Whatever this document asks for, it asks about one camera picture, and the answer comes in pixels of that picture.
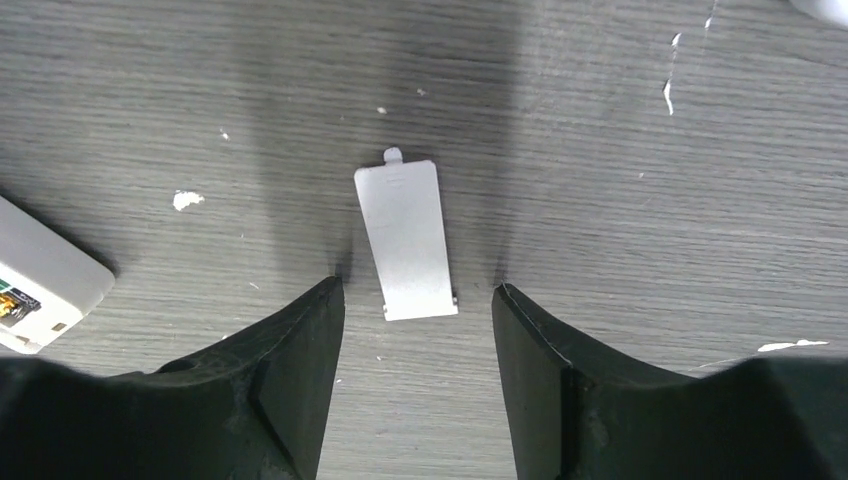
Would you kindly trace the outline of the narrow white battery cover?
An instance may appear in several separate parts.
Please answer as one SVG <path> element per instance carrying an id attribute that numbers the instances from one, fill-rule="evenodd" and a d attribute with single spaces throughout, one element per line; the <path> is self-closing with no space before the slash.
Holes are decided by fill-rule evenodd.
<path id="1" fill-rule="evenodd" d="M 354 174 L 387 321 L 459 313 L 449 268 L 436 165 L 405 162 L 398 147 Z"/>

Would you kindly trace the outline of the white remote with dark buttons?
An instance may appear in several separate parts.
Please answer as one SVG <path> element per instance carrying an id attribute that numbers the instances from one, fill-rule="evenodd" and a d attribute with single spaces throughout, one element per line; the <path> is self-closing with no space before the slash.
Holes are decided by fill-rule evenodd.
<path id="1" fill-rule="evenodd" d="M 847 29 L 848 0 L 790 0 L 790 4 L 811 18 Z"/>

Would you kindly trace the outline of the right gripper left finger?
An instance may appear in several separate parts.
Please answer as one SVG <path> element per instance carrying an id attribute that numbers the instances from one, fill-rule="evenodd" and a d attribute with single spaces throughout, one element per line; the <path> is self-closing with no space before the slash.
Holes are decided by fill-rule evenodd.
<path id="1" fill-rule="evenodd" d="M 313 479 L 344 331 L 335 276 L 152 373 L 1 362 L 5 479 Z"/>

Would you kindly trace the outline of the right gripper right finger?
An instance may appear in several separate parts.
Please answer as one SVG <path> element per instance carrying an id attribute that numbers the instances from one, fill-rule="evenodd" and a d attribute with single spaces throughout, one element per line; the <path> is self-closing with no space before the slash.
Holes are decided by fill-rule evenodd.
<path id="1" fill-rule="evenodd" d="M 695 378 L 630 357 L 510 284 L 492 320 L 521 479 L 843 479 L 847 362 L 754 357 Z"/>

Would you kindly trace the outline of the gold green AAA battery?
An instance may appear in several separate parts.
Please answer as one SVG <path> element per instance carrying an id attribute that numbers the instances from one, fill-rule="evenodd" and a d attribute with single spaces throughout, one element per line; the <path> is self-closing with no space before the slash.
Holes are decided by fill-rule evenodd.
<path id="1" fill-rule="evenodd" d="M 18 299 L 8 293 L 1 294 L 1 324 L 11 327 L 27 315 L 27 310 Z"/>

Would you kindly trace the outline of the long white remote control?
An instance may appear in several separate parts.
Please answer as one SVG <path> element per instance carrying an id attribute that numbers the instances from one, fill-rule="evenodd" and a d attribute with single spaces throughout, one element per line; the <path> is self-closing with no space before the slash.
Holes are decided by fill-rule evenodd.
<path id="1" fill-rule="evenodd" d="M 1 344 L 34 355 L 77 325 L 111 291 L 105 265 L 3 198 L 1 294 L 18 299 L 27 315 L 1 324 Z"/>

